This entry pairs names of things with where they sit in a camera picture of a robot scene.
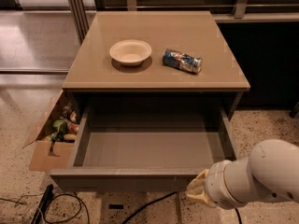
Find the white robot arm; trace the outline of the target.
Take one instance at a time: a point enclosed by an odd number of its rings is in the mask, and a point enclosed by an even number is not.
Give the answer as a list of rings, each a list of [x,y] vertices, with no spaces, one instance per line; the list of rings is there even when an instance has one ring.
[[[277,139],[257,143],[249,155],[221,161],[202,171],[186,196],[230,210],[247,203],[299,203],[299,147]]]

